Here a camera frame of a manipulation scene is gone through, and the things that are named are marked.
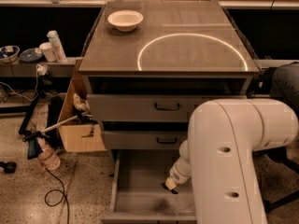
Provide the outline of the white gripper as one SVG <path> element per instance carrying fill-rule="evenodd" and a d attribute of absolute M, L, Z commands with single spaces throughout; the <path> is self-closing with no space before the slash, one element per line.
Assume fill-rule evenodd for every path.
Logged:
<path fill-rule="evenodd" d="M 188 161 L 178 158 L 170 169 L 170 176 L 165 184 L 170 189 L 175 189 L 178 185 L 186 183 L 191 178 L 191 166 Z"/>

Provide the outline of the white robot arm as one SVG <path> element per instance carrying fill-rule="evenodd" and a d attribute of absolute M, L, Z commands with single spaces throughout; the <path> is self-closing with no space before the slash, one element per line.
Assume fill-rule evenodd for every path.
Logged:
<path fill-rule="evenodd" d="M 197 224 L 267 224 L 252 153 L 291 143 L 298 119 L 273 99 L 216 99 L 199 105 L 165 181 L 192 182 Z"/>

